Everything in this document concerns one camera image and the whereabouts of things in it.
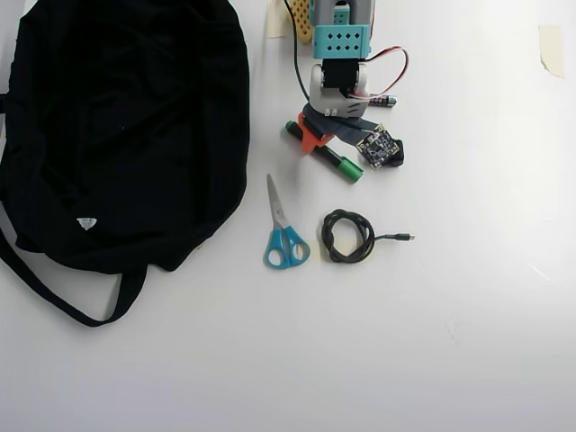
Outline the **dark navy gripper finger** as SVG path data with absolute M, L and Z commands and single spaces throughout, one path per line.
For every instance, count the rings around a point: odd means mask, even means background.
M 306 116 L 303 112 L 299 113 L 298 122 L 301 129 L 306 129 L 314 138 L 333 138 L 334 132 L 331 128 L 330 121 L 321 116 Z

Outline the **dark navy gripper body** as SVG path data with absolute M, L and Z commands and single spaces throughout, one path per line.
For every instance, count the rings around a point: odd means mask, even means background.
M 350 145 L 356 145 L 379 126 L 378 123 L 363 118 L 344 119 L 325 116 L 314 110 L 309 103 L 304 105 L 302 114 L 323 135 L 335 135 Z

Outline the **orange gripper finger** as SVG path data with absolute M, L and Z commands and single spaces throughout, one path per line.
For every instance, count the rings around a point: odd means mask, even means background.
M 301 149 L 305 154 L 312 153 L 316 148 L 324 147 L 333 138 L 333 134 L 323 134 L 314 127 L 300 124 L 302 131 Z

